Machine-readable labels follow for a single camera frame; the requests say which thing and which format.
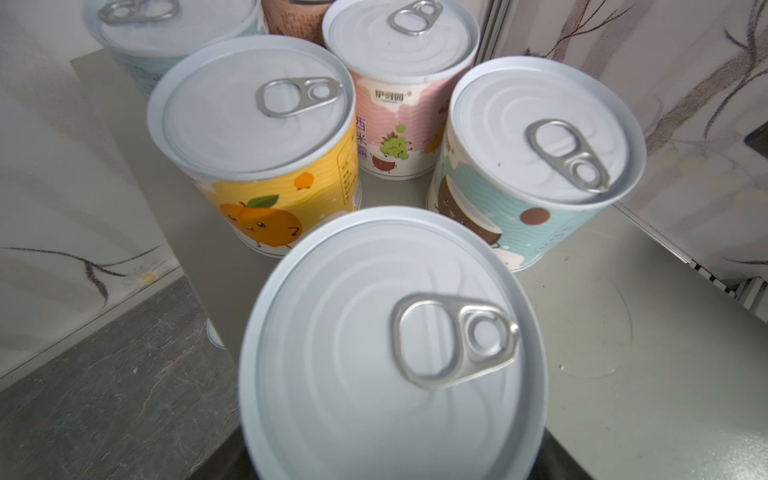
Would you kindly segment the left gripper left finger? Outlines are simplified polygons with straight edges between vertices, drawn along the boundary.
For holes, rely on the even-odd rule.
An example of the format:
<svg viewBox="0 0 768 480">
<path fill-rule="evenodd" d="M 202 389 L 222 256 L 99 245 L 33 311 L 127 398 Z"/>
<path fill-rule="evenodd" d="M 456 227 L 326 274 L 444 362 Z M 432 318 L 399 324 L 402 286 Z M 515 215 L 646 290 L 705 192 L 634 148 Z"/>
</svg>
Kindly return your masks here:
<svg viewBox="0 0 768 480">
<path fill-rule="evenodd" d="M 248 455 L 242 429 L 237 427 L 188 479 L 257 480 L 258 475 Z"/>
</svg>

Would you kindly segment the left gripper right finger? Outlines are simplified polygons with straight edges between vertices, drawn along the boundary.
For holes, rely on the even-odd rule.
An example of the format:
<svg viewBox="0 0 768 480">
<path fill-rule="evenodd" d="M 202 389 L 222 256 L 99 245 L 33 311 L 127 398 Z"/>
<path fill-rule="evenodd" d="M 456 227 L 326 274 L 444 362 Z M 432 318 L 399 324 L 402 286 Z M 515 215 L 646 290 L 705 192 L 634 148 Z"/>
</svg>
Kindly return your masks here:
<svg viewBox="0 0 768 480">
<path fill-rule="evenodd" d="M 528 475 L 529 480 L 592 480 L 593 477 L 544 430 L 540 450 Z"/>
</svg>

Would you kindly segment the green labelled can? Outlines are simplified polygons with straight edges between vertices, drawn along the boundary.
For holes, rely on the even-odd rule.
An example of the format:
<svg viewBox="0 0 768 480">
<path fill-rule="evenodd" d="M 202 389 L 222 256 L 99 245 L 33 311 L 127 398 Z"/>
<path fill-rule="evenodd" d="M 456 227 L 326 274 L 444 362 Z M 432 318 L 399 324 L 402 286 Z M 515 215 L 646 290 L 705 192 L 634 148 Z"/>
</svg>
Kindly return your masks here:
<svg viewBox="0 0 768 480">
<path fill-rule="evenodd" d="M 469 230 L 413 207 L 302 240 L 263 286 L 239 359 L 262 479 L 524 479 L 547 397 L 519 281 Z"/>
</svg>

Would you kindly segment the pale teal can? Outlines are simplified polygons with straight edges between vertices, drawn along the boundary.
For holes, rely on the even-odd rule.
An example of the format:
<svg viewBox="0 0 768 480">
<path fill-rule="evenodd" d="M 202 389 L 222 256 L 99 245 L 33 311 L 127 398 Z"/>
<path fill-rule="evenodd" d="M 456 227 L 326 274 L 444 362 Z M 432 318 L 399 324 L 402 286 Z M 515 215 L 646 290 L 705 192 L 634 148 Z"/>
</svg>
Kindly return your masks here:
<svg viewBox="0 0 768 480">
<path fill-rule="evenodd" d="M 458 82 L 426 205 L 526 269 L 640 181 L 646 141 L 609 88 L 566 64 L 510 56 Z"/>
</svg>

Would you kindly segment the yellow labelled can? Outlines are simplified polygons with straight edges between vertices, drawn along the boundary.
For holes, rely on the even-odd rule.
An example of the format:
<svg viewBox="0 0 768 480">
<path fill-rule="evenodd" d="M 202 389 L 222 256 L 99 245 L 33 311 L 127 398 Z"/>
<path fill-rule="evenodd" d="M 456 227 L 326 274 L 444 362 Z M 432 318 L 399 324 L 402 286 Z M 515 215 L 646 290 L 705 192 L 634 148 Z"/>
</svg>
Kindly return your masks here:
<svg viewBox="0 0 768 480">
<path fill-rule="evenodd" d="M 361 206 L 355 108 L 353 78 L 327 49 L 240 37 L 172 67 L 147 126 L 245 245 L 280 258 Z"/>
</svg>

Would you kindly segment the teal labelled can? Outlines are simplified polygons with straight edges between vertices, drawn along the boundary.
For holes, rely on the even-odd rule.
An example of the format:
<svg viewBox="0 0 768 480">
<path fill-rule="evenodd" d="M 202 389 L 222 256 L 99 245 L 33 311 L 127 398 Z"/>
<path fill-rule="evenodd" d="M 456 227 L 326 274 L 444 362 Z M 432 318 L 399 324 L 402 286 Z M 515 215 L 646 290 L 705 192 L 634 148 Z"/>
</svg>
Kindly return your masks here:
<svg viewBox="0 0 768 480">
<path fill-rule="evenodd" d="M 146 97 L 173 66 L 200 49 L 268 33 L 255 0 L 87 1 L 82 17 Z"/>
</svg>

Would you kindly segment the pink labelled can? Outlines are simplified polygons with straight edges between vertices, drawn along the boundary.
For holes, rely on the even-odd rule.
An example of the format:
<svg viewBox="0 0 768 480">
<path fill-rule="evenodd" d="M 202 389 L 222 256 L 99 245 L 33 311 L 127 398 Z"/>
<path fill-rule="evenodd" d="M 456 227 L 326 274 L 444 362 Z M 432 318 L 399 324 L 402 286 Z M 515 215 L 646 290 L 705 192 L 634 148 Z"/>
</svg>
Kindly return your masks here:
<svg viewBox="0 0 768 480">
<path fill-rule="evenodd" d="M 475 18 L 456 1 L 336 1 L 322 33 L 353 77 L 361 169 L 388 180 L 429 173 L 478 51 Z"/>
</svg>

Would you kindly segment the orange labelled can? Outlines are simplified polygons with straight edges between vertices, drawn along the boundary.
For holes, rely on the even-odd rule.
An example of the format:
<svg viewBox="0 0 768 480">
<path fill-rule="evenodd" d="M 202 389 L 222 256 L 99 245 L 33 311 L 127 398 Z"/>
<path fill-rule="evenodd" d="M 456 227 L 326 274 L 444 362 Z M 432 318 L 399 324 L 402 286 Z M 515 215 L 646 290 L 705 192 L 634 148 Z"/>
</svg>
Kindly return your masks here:
<svg viewBox="0 0 768 480">
<path fill-rule="evenodd" d="M 262 0 L 269 33 L 323 46 L 322 20 L 333 0 Z"/>
</svg>

